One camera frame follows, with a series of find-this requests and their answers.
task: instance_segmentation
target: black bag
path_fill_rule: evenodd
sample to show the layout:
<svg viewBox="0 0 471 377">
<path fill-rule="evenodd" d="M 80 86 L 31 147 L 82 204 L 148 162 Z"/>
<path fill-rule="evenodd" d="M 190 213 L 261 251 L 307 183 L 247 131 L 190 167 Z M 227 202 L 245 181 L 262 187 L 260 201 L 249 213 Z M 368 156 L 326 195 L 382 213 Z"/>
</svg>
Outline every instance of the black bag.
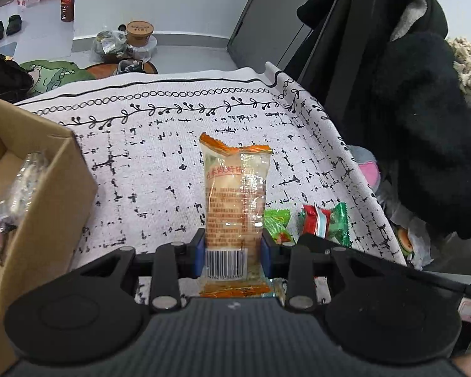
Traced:
<svg viewBox="0 0 471 377">
<path fill-rule="evenodd" d="M 33 87 L 33 78 L 17 62 L 6 61 L 0 55 L 0 99 L 10 103 L 19 102 Z"/>
</svg>

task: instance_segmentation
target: green snack packet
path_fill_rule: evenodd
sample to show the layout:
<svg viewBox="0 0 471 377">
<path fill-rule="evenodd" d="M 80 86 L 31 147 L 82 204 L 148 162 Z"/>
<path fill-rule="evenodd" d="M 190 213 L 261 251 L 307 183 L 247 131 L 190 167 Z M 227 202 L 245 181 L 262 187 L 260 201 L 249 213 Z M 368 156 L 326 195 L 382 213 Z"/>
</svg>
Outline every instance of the green snack packet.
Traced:
<svg viewBox="0 0 471 377">
<path fill-rule="evenodd" d="M 345 202 L 340 202 L 331 212 L 327 238 L 330 241 L 337 241 L 340 245 L 351 248 L 352 242 L 349 239 L 347 205 Z"/>
<path fill-rule="evenodd" d="M 294 242 L 293 237 L 286 230 L 286 226 L 290 222 L 290 210 L 265 210 L 264 211 L 264 228 L 269 231 L 277 244 L 283 242 Z"/>
</svg>

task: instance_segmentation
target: tiled floor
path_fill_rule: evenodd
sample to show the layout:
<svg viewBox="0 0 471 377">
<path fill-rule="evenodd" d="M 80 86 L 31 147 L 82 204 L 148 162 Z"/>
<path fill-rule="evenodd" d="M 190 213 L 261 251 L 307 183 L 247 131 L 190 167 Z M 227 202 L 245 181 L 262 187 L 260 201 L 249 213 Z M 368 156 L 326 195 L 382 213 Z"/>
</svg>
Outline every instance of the tiled floor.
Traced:
<svg viewBox="0 0 471 377">
<path fill-rule="evenodd" d="M 0 20 L 5 28 L 13 14 L 21 15 L 23 29 L 16 35 L 5 36 L 0 46 L 16 41 L 14 60 L 19 64 L 35 59 L 63 60 L 85 68 L 98 62 L 90 51 L 71 52 L 73 22 L 60 20 L 60 0 L 42 0 L 23 11 L 15 3 L 0 7 Z M 151 62 L 160 74 L 237 69 L 225 49 L 200 46 L 158 46 Z"/>
</svg>

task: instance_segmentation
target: rice cracker package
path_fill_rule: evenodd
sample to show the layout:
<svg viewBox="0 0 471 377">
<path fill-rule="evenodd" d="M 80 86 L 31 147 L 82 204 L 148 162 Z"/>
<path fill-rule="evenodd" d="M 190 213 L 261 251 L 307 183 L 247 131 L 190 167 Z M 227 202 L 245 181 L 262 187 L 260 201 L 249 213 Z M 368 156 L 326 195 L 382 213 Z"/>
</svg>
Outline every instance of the rice cracker package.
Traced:
<svg viewBox="0 0 471 377">
<path fill-rule="evenodd" d="M 207 277 L 235 281 L 259 276 L 269 146 L 229 147 L 200 137 L 206 186 Z"/>
</svg>

